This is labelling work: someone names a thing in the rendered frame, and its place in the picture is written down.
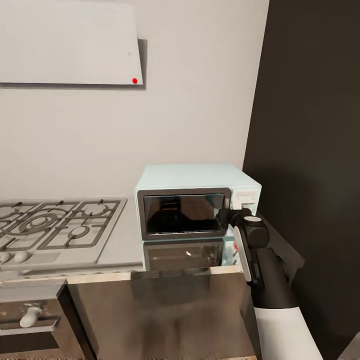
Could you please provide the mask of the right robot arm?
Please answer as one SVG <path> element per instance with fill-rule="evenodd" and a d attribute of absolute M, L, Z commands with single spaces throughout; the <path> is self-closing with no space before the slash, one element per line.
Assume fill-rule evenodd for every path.
<path fill-rule="evenodd" d="M 286 263 L 276 255 L 263 220 L 242 205 L 255 196 L 233 196 L 230 208 L 214 209 L 220 224 L 230 224 L 243 274 L 251 287 L 262 360 L 324 360 L 288 283 Z"/>

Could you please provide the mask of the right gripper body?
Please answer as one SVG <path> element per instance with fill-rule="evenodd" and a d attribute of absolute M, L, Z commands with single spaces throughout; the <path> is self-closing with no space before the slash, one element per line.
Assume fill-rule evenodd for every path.
<path fill-rule="evenodd" d="M 220 208 L 219 209 L 219 219 L 218 222 L 220 224 L 230 224 L 232 226 L 232 219 L 235 215 L 239 214 L 251 214 L 251 210 L 249 208 L 242 208 L 241 210 L 234 210 L 231 208 Z"/>

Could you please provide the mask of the microwave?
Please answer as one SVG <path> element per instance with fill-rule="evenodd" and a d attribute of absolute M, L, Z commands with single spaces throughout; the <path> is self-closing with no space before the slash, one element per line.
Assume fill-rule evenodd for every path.
<path fill-rule="evenodd" d="M 254 196 L 262 185 L 231 163 L 146 165 L 134 189 L 142 241 L 234 236 L 215 209 L 232 197 Z M 242 204 L 256 215 L 256 204 Z"/>

